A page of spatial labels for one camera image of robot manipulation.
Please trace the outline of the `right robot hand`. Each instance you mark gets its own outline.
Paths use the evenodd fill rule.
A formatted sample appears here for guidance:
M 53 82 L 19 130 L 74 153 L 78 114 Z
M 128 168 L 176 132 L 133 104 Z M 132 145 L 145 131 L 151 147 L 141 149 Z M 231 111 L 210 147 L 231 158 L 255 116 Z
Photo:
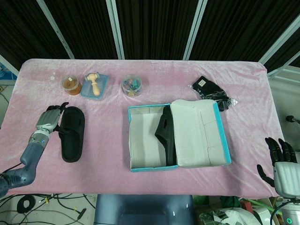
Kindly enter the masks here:
M 266 137 L 265 142 L 270 150 L 273 166 L 273 178 L 268 177 L 262 166 L 257 165 L 257 171 L 263 181 L 275 188 L 277 194 L 284 198 L 300 197 L 300 164 L 292 146 L 279 138 L 278 141 Z

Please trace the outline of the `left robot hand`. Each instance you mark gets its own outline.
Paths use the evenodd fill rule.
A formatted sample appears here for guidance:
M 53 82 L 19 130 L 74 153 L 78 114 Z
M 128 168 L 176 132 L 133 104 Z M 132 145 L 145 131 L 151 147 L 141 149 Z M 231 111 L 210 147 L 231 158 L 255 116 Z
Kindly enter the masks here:
M 57 131 L 59 133 L 66 133 L 66 130 L 58 125 L 60 120 L 60 116 L 64 110 L 66 110 L 66 106 L 69 102 L 64 102 L 62 105 L 51 105 L 47 108 L 45 112 L 41 114 L 36 124 L 37 130 L 47 131 L 48 133 L 52 133 L 53 131 Z

